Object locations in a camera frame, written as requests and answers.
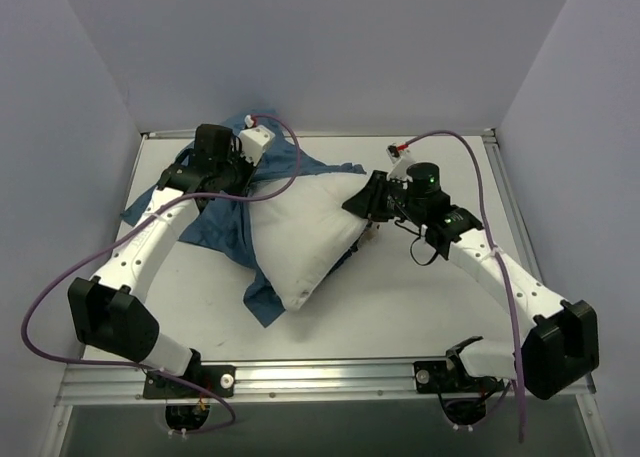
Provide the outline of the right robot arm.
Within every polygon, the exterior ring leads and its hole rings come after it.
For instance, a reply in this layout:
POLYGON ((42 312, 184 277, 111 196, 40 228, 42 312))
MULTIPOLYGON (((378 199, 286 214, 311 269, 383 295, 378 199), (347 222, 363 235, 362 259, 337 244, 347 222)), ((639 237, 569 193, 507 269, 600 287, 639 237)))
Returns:
POLYGON ((599 366, 596 311, 545 287, 493 245, 486 225, 441 189, 437 165, 412 164, 401 179, 376 171, 342 207, 370 222, 413 224, 420 240, 509 314, 515 342, 473 336, 448 350, 444 377, 453 388, 467 389, 480 378, 513 380, 548 400, 599 366))

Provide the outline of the white pillow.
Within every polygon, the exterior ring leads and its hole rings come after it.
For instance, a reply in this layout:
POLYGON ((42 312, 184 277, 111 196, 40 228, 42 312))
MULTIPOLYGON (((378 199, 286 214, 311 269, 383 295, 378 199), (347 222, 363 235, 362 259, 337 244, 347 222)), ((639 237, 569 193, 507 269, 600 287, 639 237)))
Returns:
POLYGON ((366 233, 368 221, 342 208, 365 174, 301 176, 282 194, 249 204, 259 269, 287 311, 299 310, 366 233))

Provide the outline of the blue cartoon print pillowcase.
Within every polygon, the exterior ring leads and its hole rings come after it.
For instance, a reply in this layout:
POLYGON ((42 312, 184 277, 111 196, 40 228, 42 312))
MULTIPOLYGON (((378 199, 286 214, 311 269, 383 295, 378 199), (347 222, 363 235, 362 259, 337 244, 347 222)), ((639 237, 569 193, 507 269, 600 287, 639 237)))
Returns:
MULTIPOLYGON (((276 121, 276 111, 265 109, 260 112, 269 115, 260 123, 275 134, 274 143, 262 158, 253 185, 271 182, 283 178, 289 179, 300 164, 301 182, 304 176, 329 173, 364 175, 360 164, 343 163, 329 165, 317 160, 304 151, 297 151, 295 145, 288 142, 282 127, 276 121)), ((225 199, 210 200, 202 214, 182 233, 179 240, 183 243, 200 246, 225 254, 233 262, 255 271, 255 279, 245 290, 243 303, 263 326, 268 327, 284 312, 285 308, 271 282, 259 268, 251 235, 249 205, 225 199)))

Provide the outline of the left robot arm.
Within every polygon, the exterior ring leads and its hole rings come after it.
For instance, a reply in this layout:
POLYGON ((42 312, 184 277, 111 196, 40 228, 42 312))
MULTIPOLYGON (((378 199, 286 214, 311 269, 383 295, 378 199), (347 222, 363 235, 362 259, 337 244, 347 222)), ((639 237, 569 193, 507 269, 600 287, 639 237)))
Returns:
POLYGON ((179 237, 203 212, 206 194, 246 195, 274 139, 264 126, 239 134, 221 125, 197 127, 193 146, 162 172, 135 235, 90 279, 71 283, 67 295, 81 343, 166 372, 166 385, 179 396, 200 388, 198 357, 161 332, 145 305, 147 293, 179 237))

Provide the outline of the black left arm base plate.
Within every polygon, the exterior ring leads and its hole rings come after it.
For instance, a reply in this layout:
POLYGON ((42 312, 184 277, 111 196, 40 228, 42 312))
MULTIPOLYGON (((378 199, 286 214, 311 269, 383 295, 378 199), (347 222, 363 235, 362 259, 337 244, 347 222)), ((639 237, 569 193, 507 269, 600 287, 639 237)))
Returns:
MULTIPOLYGON (((205 388, 223 398, 235 393, 236 367, 228 364, 205 365, 193 380, 196 385, 205 388)), ((201 392, 152 372, 145 380, 142 396, 148 400, 195 399, 201 392)))

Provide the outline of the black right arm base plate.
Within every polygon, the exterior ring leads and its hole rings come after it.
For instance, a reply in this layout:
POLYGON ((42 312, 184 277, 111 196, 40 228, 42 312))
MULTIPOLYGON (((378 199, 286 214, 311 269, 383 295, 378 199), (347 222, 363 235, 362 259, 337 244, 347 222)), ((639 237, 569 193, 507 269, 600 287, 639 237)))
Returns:
POLYGON ((419 394, 476 393, 502 391, 505 383, 492 377, 471 377, 457 361, 449 358, 413 362, 414 383, 419 394))

